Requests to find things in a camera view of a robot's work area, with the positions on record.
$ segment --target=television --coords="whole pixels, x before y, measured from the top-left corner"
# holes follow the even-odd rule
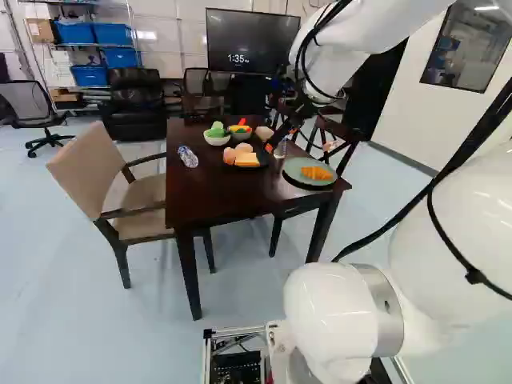
[[[301,19],[286,14],[206,8],[208,68],[216,72],[274,74],[288,64]]]

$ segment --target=plastic bottle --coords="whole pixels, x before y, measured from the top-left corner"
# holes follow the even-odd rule
[[[275,158],[285,158],[286,157],[286,140],[288,140],[288,138],[285,136],[279,142],[278,146],[276,147],[276,149],[274,151]]]
[[[192,152],[188,146],[179,146],[178,155],[182,160],[183,164],[189,168],[195,168],[199,165],[198,157]]]

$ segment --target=dark wooden table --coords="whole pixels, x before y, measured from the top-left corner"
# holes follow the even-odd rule
[[[256,127],[260,122],[249,119]],[[194,320],[202,316],[199,298],[193,234],[228,222],[236,222],[278,211],[318,208],[306,262],[316,262],[322,252],[339,199],[350,184],[340,178],[332,189],[310,191],[289,184],[282,176],[279,161],[270,156],[267,168],[240,170],[222,161],[224,147],[210,146],[203,137],[208,125],[186,126],[179,118],[167,125],[166,226],[174,228],[186,292]],[[248,141],[260,142],[254,135]],[[186,145],[198,156],[199,166],[188,168],[178,156]],[[289,142],[287,157],[307,157],[304,150]]]

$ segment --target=white bowl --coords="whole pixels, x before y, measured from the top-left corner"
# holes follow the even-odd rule
[[[206,135],[206,131],[204,131],[202,135],[205,138],[206,142],[211,146],[224,146],[230,140],[229,135],[226,135],[223,138],[211,138]]]
[[[236,142],[243,142],[250,138],[250,136],[253,134],[253,130],[250,130],[250,132],[231,132],[231,136],[233,137],[233,140]]]

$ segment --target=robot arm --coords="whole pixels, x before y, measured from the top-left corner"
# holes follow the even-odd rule
[[[305,76],[295,79],[300,90],[294,112],[268,141],[266,150],[272,152],[284,136],[300,128],[305,118],[314,116],[318,104],[334,102],[334,95],[371,54],[396,46],[453,2],[341,0],[317,10],[303,24],[290,50],[295,73],[301,69]],[[331,13],[334,18],[319,27]]]
[[[353,0],[306,48],[306,70],[318,88],[336,93],[371,54],[385,52],[440,14],[454,0]],[[302,26],[290,51],[290,62],[315,23],[336,3],[319,9]],[[304,91],[313,99],[328,102],[306,81]]]
[[[398,44],[452,2],[353,0],[318,32],[318,46],[309,44],[306,70],[311,81],[325,93],[336,94],[370,54]],[[507,17],[512,14],[512,2],[497,6]],[[321,15],[319,10],[299,32],[291,62]],[[512,80],[491,104],[490,115],[486,112],[477,126],[490,130],[502,122],[512,109],[505,97],[511,87]],[[313,100],[331,100],[308,81],[302,90]],[[507,112],[494,108],[500,98]],[[498,114],[505,115],[490,118]],[[429,218],[433,206],[450,240],[470,265],[504,292],[512,292],[511,164],[512,144],[508,142],[444,174],[449,176],[398,224],[390,243],[388,270],[324,263],[292,273],[285,286],[286,318],[298,350],[320,382],[356,382],[371,357],[431,352],[512,307],[509,294],[467,279],[466,266],[448,250]]]

